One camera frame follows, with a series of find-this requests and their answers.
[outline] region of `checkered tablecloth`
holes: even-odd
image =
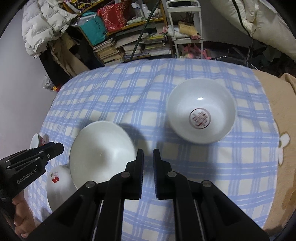
[[[196,145],[169,127],[165,106],[173,88],[193,77],[215,79],[226,86],[238,106],[233,130],[211,145]],[[268,99],[251,69],[194,59],[133,61],[84,72],[65,84],[47,117],[41,136],[61,142],[65,151],[51,168],[67,164],[71,145],[87,124],[109,120],[125,129],[137,148],[144,149],[143,194],[125,202],[123,240],[171,240],[174,218],[171,201],[155,196],[152,152],[188,179],[211,180],[263,226],[273,201],[279,134]],[[51,213],[45,173],[29,187],[29,205],[39,220]]]

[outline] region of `silver bolt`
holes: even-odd
[[[206,188],[209,188],[209,187],[212,186],[212,183],[210,181],[208,181],[208,180],[205,180],[205,181],[202,182],[202,185],[204,187],[206,187]]]
[[[123,178],[127,178],[129,176],[130,176],[130,173],[129,172],[122,172],[121,173],[121,177],[123,177]]]
[[[95,184],[96,184],[96,183],[95,183],[94,181],[88,181],[88,182],[85,184],[85,186],[86,186],[87,188],[93,188]]]
[[[168,172],[167,175],[168,175],[168,177],[175,177],[177,175],[177,173],[170,171],[170,172]]]

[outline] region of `beige bedspread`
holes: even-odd
[[[254,73],[269,99],[280,136],[290,136],[283,164],[278,167],[274,202],[263,228],[273,235],[284,227],[296,207],[296,78],[289,74],[277,78],[259,70]]]

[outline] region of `white wall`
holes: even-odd
[[[30,147],[56,96],[42,88],[46,72],[26,52],[22,10],[0,38],[0,158]]]
[[[210,3],[209,0],[199,0],[202,7],[202,30],[205,41],[221,42],[248,47],[251,39],[226,20]],[[180,19],[179,13],[173,13],[172,18]]]

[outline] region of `red floral bag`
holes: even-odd
[[[102,18],[108,32],[122,29],[129,19],[130,0],[107,5],[98,10],[98,15]]]

